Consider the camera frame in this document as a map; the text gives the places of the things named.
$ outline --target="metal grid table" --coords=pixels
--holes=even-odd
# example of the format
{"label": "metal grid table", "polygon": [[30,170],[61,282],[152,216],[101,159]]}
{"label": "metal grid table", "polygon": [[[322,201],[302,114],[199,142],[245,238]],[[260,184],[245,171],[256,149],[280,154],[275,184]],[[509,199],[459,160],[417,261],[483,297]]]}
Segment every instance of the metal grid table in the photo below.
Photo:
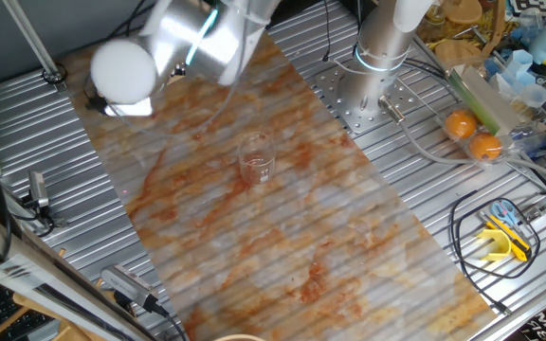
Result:
{"label": "metal grid table", "polygon": [[[328,6],[330,58],[346,61],[351,58],[356,39],[355,18],[337,1],[329,1]],[[325,8],[319,3],[269,31],[320,97],[323,94],[314,77],[333,67],[321,60],[327,48],[325,18]],[[413,57],[427,58],[419,56],[418,51],[412,53]],[[436,109],[454,102],[446,89],[421,72],[405,70],[401,77]],[[419,142],[440,155],[461,153],[434,121],[434,114],[421,104],[406,113],[407,123]],[[341,120],[334,111],[332,115]],[[447,216],[450,206],[460,196],[479,189],[471,206],[501,195],[525,206],[541,198],[536,186],[506,166],[481,170],[471,165],[450,166],[427,160],[390,119],[377,121],[361,134],[348,133],[450,257],[453,255],[446,234]],[[41,71],[0,84],[0,160],[3,181],[19,196],[27,194],[26,170],[44,171],[52,210],[69,222],[69,227],[57,229],[46,238],[50,246],[64,247],[67,250],[64,257],[93,281],[98,279],[103,266],[123,263],[153,283],[166,309],[172,308],[68,97],[58,95],[52,86],[43,83]],[[469,221],[464,226],[464,231],[468,231]],[[546,283],[546,217],[537,222],[536,229],[542,239],[540,256],[522,278],[498,280],[482,274],[473,276],[484,290],[510,309],[531,299],[540,285]],[[472,239],[466,244],[470,245],[465,249],[466,254],[479,247]],[[508,260],[498,264],[504,271],[512,271],[516,265]],[[153,333],[173,334],[172,326],[159,316],[145,314],[141,309],[137,312],[139,321]],[[57,326],[50,325],[32,334],[30,339],[51,339],[56,330]]]}

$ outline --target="scissors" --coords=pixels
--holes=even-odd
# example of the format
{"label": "scissors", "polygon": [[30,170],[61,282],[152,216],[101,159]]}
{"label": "scissors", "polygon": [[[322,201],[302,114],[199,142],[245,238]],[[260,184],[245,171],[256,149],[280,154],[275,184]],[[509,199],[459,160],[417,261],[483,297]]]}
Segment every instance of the scissors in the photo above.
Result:
{"label": "scissors", "polygon": [[516,218],[516,208],[506,200],[499,200],[492,204],[490,207],[492,214],[497,216],[503,223],[508,224],[511,227],[518,226],[518,219]]}

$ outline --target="orange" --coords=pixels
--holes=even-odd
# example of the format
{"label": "orange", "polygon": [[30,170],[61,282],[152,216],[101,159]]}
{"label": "orange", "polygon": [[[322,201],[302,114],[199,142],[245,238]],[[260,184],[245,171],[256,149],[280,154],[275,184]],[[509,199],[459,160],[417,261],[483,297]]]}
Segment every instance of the orange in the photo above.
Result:
{"label": "orange", "polygon": [[491,161],[502,152],[501,141],[490,133],[479,133],[469,143],[469,150],[481,161]]}
{"label": "orange", "polygon": [[468,138],[477,128],[477,120],[465,109],[457,109],[446,118],[446,130],[453,139]]}

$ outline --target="glass beaker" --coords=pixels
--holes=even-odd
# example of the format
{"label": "glass beaker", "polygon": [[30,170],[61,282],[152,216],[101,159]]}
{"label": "glass beaker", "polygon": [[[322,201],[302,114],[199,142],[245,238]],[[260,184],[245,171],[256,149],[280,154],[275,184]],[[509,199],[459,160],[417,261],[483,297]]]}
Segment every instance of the glass beaker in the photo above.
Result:
{"label": "glass beaker", "polygon": [[250,185],[267,182],[275,171],[275,145],[265,133],[247,134],[238,147],[240,172]]}

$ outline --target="mounting plate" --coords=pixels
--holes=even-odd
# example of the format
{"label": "mounting plate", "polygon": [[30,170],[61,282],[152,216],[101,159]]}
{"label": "mounting plate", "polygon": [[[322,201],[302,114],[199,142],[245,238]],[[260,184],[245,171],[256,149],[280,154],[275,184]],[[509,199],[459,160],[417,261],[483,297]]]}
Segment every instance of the mounting plate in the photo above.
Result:
{"label": "mounting plate", "polygon": [[[346,129],[359,135],[391,119],[386,111],[379,113],[352,113],[344,107],[342,99],[338,100],[338,81],[347,72],[340,66],[335,66],[315,76],[316,85],[321,89],[321,101],[326,105],[332,106],[334,109],[333,113],[337,116],[338,120],[344,123],[347,127]],[[392,100],[395,103],[395,107],[401,110],[402,113],[409,111],[417,105],[417,98],[399,81],[395,81],[395,93]]]}

